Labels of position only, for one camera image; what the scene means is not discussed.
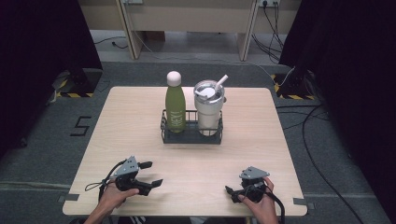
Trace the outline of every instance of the hand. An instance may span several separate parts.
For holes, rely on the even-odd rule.
[[[264,177],[263,179],[268,186],[265,191],[272,192],[274,190],[274,184],[268,177]],[[248,197],[245,197],[244,195],[239,195],[238,198],[250,209],[254,217],[256,217],[261,224],[278,223],[275,210],[275,202],[268,195],[263,194],[262,200],[259,203],[252,202]]]
[[[105,217],[109,216],[113,212],[114,208],[119,208],[126,198],[138,193],[139,189],[120,191],[117,189],[116,184],[110,181],[106,186],[99,204],[92,211],[85,223],[101,223]]]

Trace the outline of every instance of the wall socket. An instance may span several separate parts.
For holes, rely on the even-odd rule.
[[[143,0],[123,0],[123,4],[126,5],[142,5]]]
[[[266,0],[267,1],[267,7],[275,7],[275,3],[277,3],[277,5],[280,5],[280,0]],[[262,7],[262,2],[264,2],[264,0],[260,0],[259,3],[259,7]]]

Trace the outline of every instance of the handheld controller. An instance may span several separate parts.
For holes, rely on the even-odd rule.
[[[242,171],[242,174],[239,176],[242,178],[241,185],[243,189],[233,190],[227,186],[225,188],[227,193],[231,195],[233,203],[241,203],[238,195],[244,195],[254,203],[258,203],[262,200],[262,195],[267,188],[262,178],[268,175],[270,175],[268,172],[249,166],[246,170]]]
[[[135,179],[139,169],[146,169],[151,167],[152,162],[137,162],[134,156],[131,156],[125,163],[114,173],[116,177],[116,186],[119,190],[125,191],[128,189],[139,189],[139,194],[148,196],[151,189],[158,188],[163,180],[155,180],[149,183],[140,182]]]

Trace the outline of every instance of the black wire basket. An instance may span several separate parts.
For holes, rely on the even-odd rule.
[[[170,144],[220,144],[222,137],[222,113],[220,111],[219,126],[217,129],[200,129],[196,110],[186,110],[186,128],[184,130],[169,129],[166,120],[166,110],[163,110],[161,119],[161,134],[164,143]]]

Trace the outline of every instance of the gray carpet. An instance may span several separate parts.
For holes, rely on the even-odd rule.
[[[0,223],[68,223],[62,196],[73,182],[85,148],[114,86],[165,86],[166,74],[176,70],[183,86],[203,79],[229,79],[227,87],[271,90],[276,106],[318,105],[319,100],[285,100],[276,97],[272,79],[254,65],[204,63],[103,63],[104,73],[92,98],[57,98],[47,106],[27,136],[27,147],[14,148],[0,161]],[[282,66],[265,67],[270,74],[287,73]],[[287,217],[287,223],[359,223],[347,206],[318,174],[304,148],[301,123],[313,107],[279,108],[279,118],[290,154],[309,204],[304,217]],[[364,223],[389,223],[359,167],[348,157],[325,106],[305,124],[305,140],[319,170],[345,197]],[[85,136],[75,125],[90,126]]]

